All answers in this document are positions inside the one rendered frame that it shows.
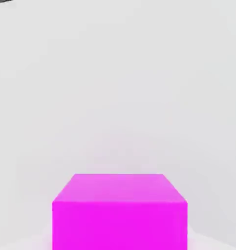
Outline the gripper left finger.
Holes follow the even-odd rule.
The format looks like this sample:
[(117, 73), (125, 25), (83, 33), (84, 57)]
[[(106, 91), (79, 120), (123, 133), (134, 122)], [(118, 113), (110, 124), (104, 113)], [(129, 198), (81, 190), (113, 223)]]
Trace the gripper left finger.
[(52, 228), (45, 228), (41, 234), (19, 239), (0, 250), (52, 250)]

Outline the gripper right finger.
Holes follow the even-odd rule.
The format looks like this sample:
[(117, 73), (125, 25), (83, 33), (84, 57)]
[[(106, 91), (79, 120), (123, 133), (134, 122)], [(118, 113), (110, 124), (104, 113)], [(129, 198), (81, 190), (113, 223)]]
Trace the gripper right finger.
[(235, 247), (196, 233), (188, 225), (188, 250), (235, 250)]

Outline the small magenta cube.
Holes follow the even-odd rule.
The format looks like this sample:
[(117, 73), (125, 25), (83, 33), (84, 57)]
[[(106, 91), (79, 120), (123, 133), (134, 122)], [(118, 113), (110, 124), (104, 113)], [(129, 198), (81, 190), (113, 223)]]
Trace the small magenta cube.
[(75, 174), (52, 203), (52, 250), (188, 250), (188, 203), (162, 174)]

